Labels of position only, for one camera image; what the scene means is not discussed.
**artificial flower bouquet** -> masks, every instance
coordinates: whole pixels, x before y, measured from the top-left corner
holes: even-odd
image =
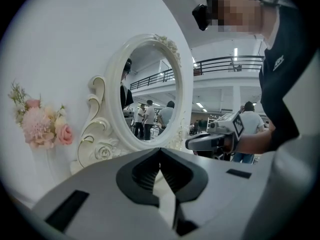
[[[55,145],[73,142],[74,136],[67,124],[63,105],[57,112],[50,105],[43,107],[41,98],[32,99],[18,83],[12,83],[8,96],[15,105],[15,122],[22,128],[25,142],[31,148],[51,149]]]

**railing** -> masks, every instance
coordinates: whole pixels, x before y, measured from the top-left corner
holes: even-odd
[[[211,58],[195,62],[193,76],[201,76],[205,73],[217,71],[241,72],[260,70],[263,64],[263,56],[242,55]],[[149,86],[160,82],[174,81],[175,75],[171,69],[153,74],[130,85],[130,90]]]

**black shirt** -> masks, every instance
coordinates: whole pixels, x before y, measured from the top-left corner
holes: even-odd
[[[120,87],[120,99],[122,110],[124,110],[124,108],[129,106],[130,104],[134,103],[131,91],[127,88],[124,88],[122,85]]]
[[[269,151],[276,150],[285,141],[299,135],[283,98],[304,72],[316,51],[297,9],[280,6],[279,19],[274,44],[271,49],[264,51],[265,59],[259,73],[261,104],[275,126]]]

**fluorescent light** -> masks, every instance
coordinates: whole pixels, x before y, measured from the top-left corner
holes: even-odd
[[[192,57],[192,60],[193,60],[193,66],[194,66],[194,67],[197,67],[198,65],[197,65],[194,57]]]
[[[238,56],[238,48],[234,48],[234,56]]]

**mirror frame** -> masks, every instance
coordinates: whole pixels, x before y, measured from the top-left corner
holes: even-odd
[[[155,46],[166,57],[173,69],[176,89],[174,120],[159,137],[150,141],[139,140],[130,131],[120,100],[123,68],[132,52],[142,45]],[[140,34],[124,43],[110,58],[104,76],[96,75],[88,83],[94,93],[87,98],[89,115],[78,140],[77,161],[70,164],[71,173],[136,151],[162,147],[180,150],[187,131],[184,109],[190,102],[183,79],[177,46],[166,36]]]

